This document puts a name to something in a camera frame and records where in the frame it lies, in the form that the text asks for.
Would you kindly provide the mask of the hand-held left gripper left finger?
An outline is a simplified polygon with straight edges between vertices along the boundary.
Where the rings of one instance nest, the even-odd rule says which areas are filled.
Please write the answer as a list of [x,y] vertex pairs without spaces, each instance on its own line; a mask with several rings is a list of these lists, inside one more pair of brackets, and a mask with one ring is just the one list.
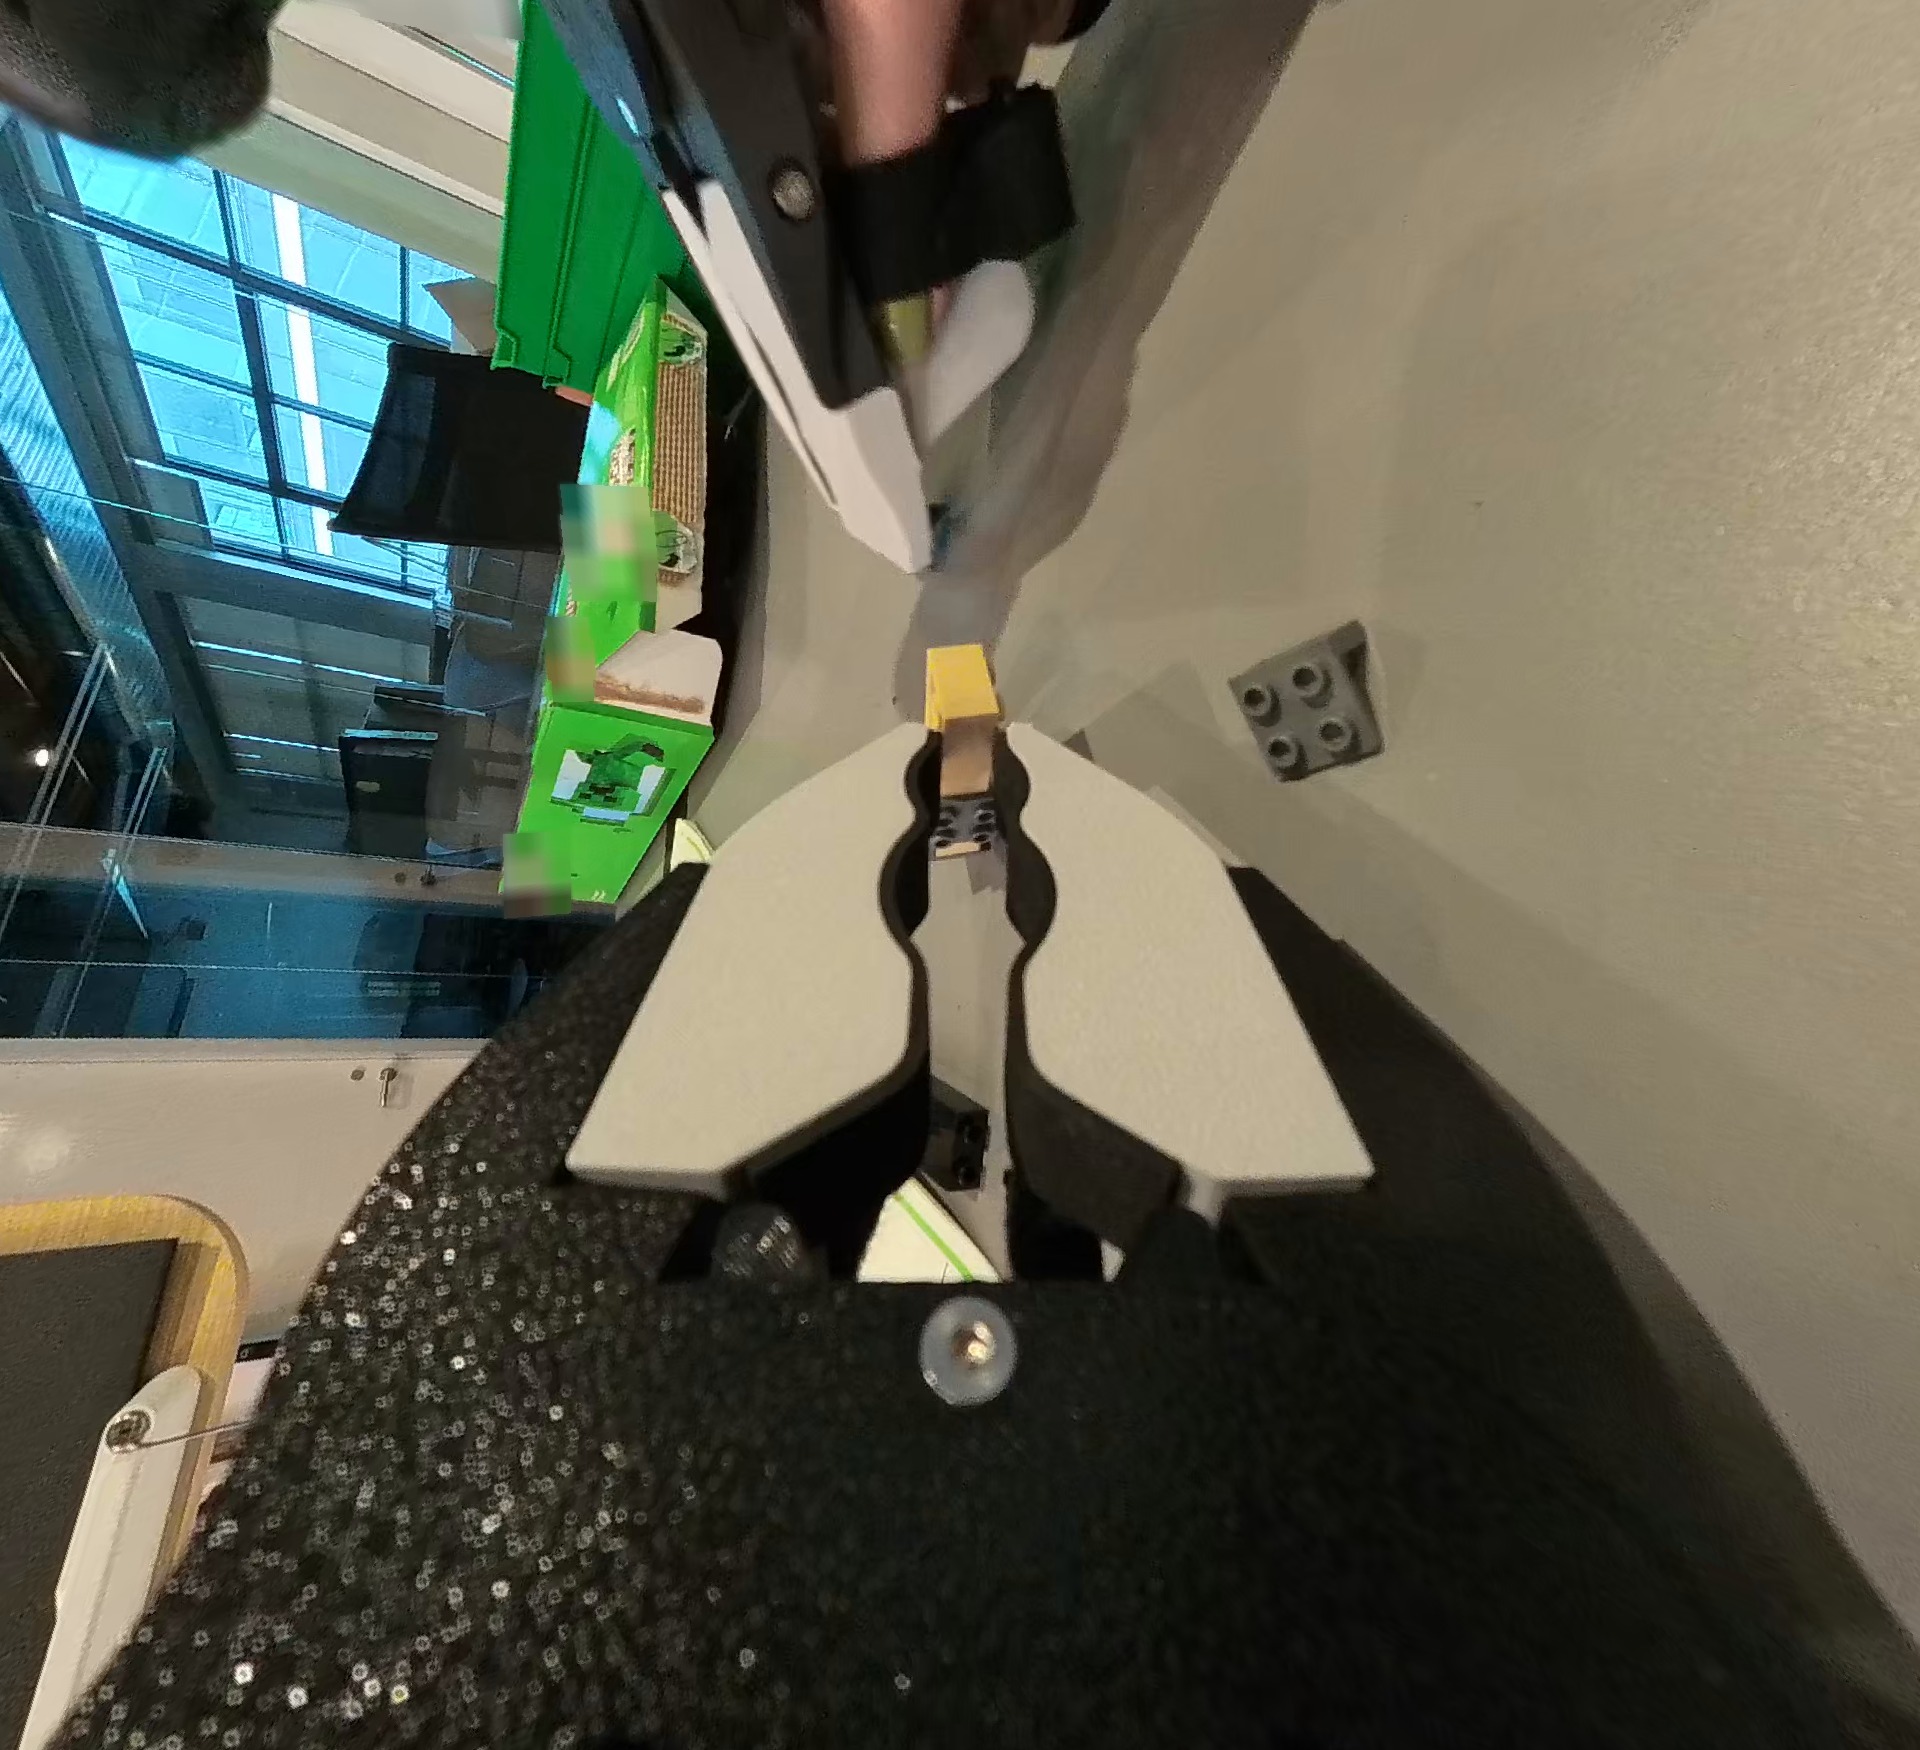
[[725,1196],[899,1089],[926,1057],[932,734],[899,725],[714,853],[567,1169]]

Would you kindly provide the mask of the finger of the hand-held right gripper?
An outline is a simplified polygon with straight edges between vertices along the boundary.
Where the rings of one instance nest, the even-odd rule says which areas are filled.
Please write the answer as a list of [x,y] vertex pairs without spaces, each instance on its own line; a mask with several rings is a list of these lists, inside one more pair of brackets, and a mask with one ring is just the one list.
[[932,523],[899,396],[881,388],[838,407],[823,403],[724,189],[704,179],[694,201],[674,189],[659,201],[733,353],[829,510],[883,560],[926,571]]

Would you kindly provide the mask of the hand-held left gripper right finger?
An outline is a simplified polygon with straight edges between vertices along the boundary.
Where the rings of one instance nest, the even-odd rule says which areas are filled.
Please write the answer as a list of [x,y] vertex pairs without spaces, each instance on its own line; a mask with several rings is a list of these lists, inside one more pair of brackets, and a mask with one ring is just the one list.
[[1008,844],[1050,920],[1021,972],[1037,1078],[1139,1140],[1185,1193],[1355,1189],[1376,1171],[1228,862],[1176,811],[1027,723]]

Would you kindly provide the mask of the yellow brick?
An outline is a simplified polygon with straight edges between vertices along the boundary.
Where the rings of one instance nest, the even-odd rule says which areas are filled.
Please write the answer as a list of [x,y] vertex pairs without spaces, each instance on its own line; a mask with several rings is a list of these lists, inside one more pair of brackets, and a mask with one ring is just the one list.
[[941,801],[985,797],[1003,709],[981,646],[927,647],[923,723],[940,737]]

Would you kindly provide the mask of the dark grey square brick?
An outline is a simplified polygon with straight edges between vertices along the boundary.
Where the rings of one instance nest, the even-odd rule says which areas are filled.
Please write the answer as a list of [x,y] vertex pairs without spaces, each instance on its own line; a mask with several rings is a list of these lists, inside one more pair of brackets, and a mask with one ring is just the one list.
[[1298,641],[1228,680],[1228,694],[1278,783],[1302,783],[1383,751],[1359,622]]

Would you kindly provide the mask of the grey desk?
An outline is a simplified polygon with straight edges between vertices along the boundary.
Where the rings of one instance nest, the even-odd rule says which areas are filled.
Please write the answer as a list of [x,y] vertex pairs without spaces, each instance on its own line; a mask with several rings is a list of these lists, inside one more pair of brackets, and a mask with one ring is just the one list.
[[[1117,0],[918,583],[781,442],[724,834],[926,639],[1488,1072],[1915,1629],[1915,0]],[[1228,680],[1359,622],[1382,754]]]

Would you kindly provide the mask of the green plastic crate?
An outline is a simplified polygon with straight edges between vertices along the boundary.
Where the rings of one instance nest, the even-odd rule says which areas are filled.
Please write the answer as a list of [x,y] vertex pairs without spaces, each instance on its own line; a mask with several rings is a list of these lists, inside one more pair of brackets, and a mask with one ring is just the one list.
[[522,0],[494,282],[497,366],[591,393],[659,281],[718,329],[641,163],[604,125],[539,0]]

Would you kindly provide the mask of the green cardboard toy box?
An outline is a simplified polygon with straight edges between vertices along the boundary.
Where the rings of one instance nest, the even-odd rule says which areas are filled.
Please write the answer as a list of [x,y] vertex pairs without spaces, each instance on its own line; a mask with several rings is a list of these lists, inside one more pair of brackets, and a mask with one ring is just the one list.
[[612,906],[714,741],[724,649],[707,591],[707,329],[664,279],[589,402],[560,495],[540,703],[497,894],[509,914]]

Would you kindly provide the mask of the open instruction booklet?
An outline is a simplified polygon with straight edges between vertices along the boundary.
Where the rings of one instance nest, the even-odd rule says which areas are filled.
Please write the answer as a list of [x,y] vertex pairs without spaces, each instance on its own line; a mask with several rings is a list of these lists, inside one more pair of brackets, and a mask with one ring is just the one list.
[[854,1271],[856,1282],[1000,1282],[981,1248],[920,1178],[880,1209]]

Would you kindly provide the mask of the black mesh office chair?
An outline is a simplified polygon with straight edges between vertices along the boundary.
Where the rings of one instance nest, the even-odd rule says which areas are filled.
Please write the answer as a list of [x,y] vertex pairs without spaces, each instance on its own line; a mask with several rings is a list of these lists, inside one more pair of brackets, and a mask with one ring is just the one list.
[[392,343],[335,535],[558,554],[589,402],[488,358]]

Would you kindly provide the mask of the white cabinet door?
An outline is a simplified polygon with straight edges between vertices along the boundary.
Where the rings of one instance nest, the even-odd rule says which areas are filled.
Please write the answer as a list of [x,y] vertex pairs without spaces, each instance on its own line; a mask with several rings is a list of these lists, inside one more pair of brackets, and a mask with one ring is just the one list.
[[474,1041],[5,1041],[4,1204],[170,1196],[219,1218],[252,1342],[288,1328],[332,1237]]

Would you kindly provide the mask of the dark panel yellow frame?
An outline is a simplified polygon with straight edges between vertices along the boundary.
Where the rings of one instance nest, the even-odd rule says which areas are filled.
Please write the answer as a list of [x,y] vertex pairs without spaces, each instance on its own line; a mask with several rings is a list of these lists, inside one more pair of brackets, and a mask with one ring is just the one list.
[[[178,1362],[207,1380],[219,1431],[247,1272],[228,1226],[170,1196],[2,1209],[2,1743],[18,1747],[54,1625],[54,1588],[108,1415]],[[178,1568],[219,1433],[186,1489]]]

